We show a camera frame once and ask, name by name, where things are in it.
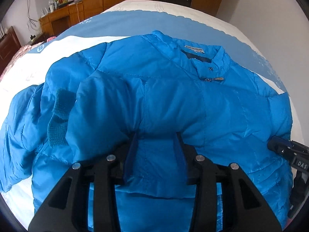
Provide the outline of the blue puffer jacket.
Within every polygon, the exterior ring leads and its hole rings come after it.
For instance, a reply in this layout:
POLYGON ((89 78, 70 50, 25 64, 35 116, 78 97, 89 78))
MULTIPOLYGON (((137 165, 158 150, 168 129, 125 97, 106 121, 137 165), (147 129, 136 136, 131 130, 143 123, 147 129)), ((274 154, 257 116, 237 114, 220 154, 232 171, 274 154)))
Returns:
POLYGON ((155 31, 63 58, 13 97, 1 128, 1 191, 30 177, 39 208, 71 165, 135 135, 115 190, 121 230, 188 231, 195 186, 185 183, 180 133, 214 163, 240 165, 284 227, 292 171, 267 143, 291 129, 287 93, 221 46, 155 31))

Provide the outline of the dark wooden headboard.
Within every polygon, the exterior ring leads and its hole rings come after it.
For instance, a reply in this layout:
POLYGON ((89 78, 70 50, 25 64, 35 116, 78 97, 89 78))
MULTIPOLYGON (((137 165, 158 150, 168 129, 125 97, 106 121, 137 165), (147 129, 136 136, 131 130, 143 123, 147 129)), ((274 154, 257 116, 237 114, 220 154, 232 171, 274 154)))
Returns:
POLYGON ((0 43, 0 74, 3 73, 15 53, 21 48, 14 27, 11 26, 0 43))

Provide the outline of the wooden desk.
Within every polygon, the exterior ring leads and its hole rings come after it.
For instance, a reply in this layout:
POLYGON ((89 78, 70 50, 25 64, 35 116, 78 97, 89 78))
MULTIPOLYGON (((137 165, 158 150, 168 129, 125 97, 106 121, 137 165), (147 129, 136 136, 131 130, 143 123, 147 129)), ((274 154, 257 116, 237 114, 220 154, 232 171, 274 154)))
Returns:
POLYGON ((42 33, 48 38, 58 36, 84 18, 83 2, 57 9, 39 19, 42 33))

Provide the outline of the pink floral quilt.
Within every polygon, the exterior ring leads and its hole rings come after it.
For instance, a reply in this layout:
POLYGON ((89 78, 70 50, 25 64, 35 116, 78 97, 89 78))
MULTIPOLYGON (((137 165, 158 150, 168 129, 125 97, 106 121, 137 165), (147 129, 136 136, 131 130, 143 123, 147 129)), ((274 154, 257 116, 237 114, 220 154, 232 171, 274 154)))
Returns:
POLYGON ((6 65, 6 67, 4 68, 3 72, 1 73, 1 78, 0 81, 3 80, 4 75, 14 66, 14 64, 16 63, 16 61, 21 58, 23 55, 25 55, 26 53, 28 53, 30 50, 36 48, 36 47, 40 47, 41 45, 43 45, 44 43, 48 43, 52 40, 54 40, 56 38, 56 36, 52 36, 49 37, 46 41, 42 41, 40 43, 34 44, 34 45, 25 45, 22 46, 14 55, 12 58, 9 59, 8 64, 6 65))

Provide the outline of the blue and white bed sheet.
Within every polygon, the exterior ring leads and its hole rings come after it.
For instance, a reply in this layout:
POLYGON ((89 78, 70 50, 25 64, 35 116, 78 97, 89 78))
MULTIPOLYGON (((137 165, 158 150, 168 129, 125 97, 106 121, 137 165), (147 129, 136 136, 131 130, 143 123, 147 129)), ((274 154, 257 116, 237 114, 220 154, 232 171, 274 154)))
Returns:
MULTIPOLYGON (((204 13, 174 4, 125 1, 106 12, 85 19, 50 43, 45 43, 25 54, 5 74, 1 81, 1 128, 13 97, 32 85, 42 84, 55 62, 98 44, 147 35, 155 31, 197 44, 221 46, 234 62, 259 75, 278 93, 288 94, 282 81, 263 56, 255 52, 252 46, 202 23, 201 20, 206 17, 204 13)), ((290 106, 292 129, 289 139, 286 139, 289 141, 292 136, 297 135, 296 130, 299 126, 291 100, 290 106)), ((293 173, 295 169, 292 168, 291 162, 294 154, 280 157, 288 162, 293 173)), ((30 222, 40 208, 34 207, 31 185, 32 179, 28 177, 13 185, 8 192, 1 191, 1 231, 29 231, 30 222)), ((94 185, 91 184, 88 231, 94 231, 93 194, 94 185)), ((216 231, 223 231, 223 200, 220 184, 217 184, 216 226, 216 231)))

